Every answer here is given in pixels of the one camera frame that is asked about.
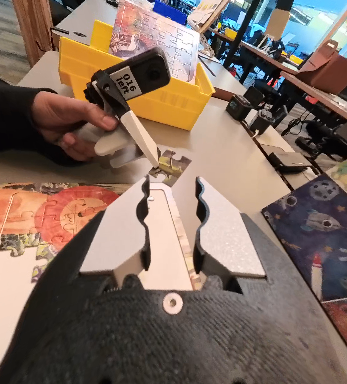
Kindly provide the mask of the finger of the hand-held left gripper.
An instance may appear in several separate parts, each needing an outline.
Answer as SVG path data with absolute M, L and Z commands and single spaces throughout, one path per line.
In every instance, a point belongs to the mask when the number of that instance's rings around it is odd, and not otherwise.
M 159 167 L 160 151 L 157 144 L 152 139 L 146 128 L 140 122 L 135 113 L 130 110 L 121 118 L 121 123 L 131 135 L 137 146 L 140 148 L 145 157 L 152 164 L 153 168 Z
M 137 144 L 130 144 L 111 155 L 110 166 L 117 169 L 144 157 L 145 154 Z

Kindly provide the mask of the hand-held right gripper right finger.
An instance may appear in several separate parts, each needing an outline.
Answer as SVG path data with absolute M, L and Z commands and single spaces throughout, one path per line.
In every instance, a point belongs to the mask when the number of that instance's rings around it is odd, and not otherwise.
M 234 288 L 236 278 L 265 278 L 239 209 L 200 176 L 195 197 L 200 220 L 192 254 L 195 273 L 218 276 L 224 288 Z

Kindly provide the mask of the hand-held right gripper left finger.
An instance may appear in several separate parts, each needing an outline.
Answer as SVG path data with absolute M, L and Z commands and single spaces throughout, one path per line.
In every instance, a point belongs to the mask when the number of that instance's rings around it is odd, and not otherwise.
M 82 275 L 109 275 L 122 286 L 127 275 L 149 270 L 149 196 L 146 175 L 107 207 L 80 267 Z

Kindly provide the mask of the person's left hand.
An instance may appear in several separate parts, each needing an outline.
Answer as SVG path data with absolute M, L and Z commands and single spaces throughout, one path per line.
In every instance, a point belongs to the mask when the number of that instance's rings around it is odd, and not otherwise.
M 89 162 L 95 144 L 78 137 L 74 131 L 86 123 L 110 132 L 118 119 L 93 103 L 47 91 L 39 92 L 32 103 L 32 119 L 44 139 L 56 144 L 73 160 Z

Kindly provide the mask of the yellow plastic bin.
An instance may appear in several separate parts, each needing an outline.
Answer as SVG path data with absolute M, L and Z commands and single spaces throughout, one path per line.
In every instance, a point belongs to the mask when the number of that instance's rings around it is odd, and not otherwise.
M 60 38 L 60 81 L 72 88 L 76 99 L 87 101 L 84 90 L 95 72 L 123 62 L 109 53 L 112 32 L 113 26 L 95 20 L 90 45 Z M 208 75 L 197 62 L 194 84 L 172 78 L 167 86 L 129 100 L 128 104 L 140 118 L 190 131 L 214 93 Z

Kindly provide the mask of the colourful jigsaw puzzle board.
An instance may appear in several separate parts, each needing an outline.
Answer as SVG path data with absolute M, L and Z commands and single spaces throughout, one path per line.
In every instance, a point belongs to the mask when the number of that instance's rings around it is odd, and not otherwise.
M 194 84 L 199 39 L 198 32 L 159 15 L 146 4 L 119 1 L 109 53 L 126 60 L 159 47 L 171 76 Z

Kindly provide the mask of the space print puzzle box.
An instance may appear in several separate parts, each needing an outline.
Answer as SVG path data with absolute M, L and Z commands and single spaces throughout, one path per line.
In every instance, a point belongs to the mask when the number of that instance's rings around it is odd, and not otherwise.
M 347 344 L 347 160 L 262 214 Z

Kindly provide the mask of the plywood stand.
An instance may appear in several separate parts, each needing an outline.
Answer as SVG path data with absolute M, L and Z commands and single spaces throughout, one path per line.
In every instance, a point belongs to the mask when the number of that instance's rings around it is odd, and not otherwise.
M 213 59 L 215 54 L 204 33 L 229 3 L 230 0 L 202 0 L 187 17 L 187 24 L 190 28 L 200 34 L 200 45 L 202 46 L 200 52 L 209 59 Z

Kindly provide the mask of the grey metal box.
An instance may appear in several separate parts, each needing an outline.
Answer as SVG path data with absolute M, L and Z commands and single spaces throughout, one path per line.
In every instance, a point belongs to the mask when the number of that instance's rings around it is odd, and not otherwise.
M 280 147 L 263 144 L 260 146 L 268 162 L 281 174 L 297 174 L 313 167 L 299 152 L 286 152 Z

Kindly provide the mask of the black charger case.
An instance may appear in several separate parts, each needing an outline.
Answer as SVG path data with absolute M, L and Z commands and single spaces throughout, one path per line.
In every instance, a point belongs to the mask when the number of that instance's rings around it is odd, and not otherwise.
M 242 122 L 249 112 L 263 101 L 264 94 L 255 87 L 249 87 L 243 95 L 233 95 L 226 106 L 226 112 L 236 121 Z

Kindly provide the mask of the black pillar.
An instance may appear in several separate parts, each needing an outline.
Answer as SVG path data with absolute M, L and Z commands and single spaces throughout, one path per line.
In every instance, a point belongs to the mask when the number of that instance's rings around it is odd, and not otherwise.
M 223 67 L 225 69 L 229 69 L 229 67 L 232 63 L 232 59 L 239 48 L 239 44 L 240 44 L 240 42 L 244 36 L 244 33 L 246 32 L 246 30 L 249 26 L 249 22 L 251 21 L 255 11 L 257 10 L 257 7 L 259 6 L 259 3 L 260 3 L 260 0 L 252 0 L 251 4 L 250 4 L 250 6 L 246 12 L 246 15 L 243 19 L 243 22 L 242 22 L 239 30 L 237 31 L 237 35 L 235 36 L 234 40 L 229 44 L 229 52 L 228 52 L 228 55 L 226 56 L 226 58 L 224 60 L 224 64 L 223 64 Z

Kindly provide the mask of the black power adapter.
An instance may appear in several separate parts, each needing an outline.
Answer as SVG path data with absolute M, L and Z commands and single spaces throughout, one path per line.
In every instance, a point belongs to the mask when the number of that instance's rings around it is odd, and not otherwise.
M 277 126 L 287 115 L 288 110 L 284 105 L 275 114 L 269 110 L 260 109 L 248 124 L 248 129 L 253 133 L 253 137 L 260 136 L 268 127 Z

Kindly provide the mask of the black office chair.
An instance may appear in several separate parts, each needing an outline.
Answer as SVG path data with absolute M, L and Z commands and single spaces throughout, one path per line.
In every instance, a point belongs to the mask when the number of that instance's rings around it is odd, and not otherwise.
M 347 159 L 347 141 L 337 135 L 338 127 L 329 128 L 315 120 L 307 120 L 305 123 L 308 137 L 298 137 L 295 140 L 297 147 L 315 158 L 324 154 L 333 161 L 337 157 Z

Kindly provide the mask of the brown desk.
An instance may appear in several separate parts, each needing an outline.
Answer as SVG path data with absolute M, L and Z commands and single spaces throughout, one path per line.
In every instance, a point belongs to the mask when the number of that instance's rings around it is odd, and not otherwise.
M 257 47 L 243 41 L 240 43 L 239 56 L 244 63 L 241 84 L 256 67 L 272 79 L 271 85 L 275 80 L 283 78 L 278 89 L 280 96 L 273 103 L 272 111 L 277 111 L 282 105 L 291 111 L 296 104 L 300 104 L 330 127 L 347 121 L 347 101 L 307 85 L 296 77 L 297 69 L 294 66 L 280 63 Z

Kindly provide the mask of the brown cardboard box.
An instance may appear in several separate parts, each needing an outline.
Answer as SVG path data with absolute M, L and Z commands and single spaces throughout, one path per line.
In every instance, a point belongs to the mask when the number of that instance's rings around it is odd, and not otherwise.
M 347 58 L 337 47 L 337 41 L 327 40 L 298 70 L 296 78 L 320 91 L 339 94 L 347 87 Z

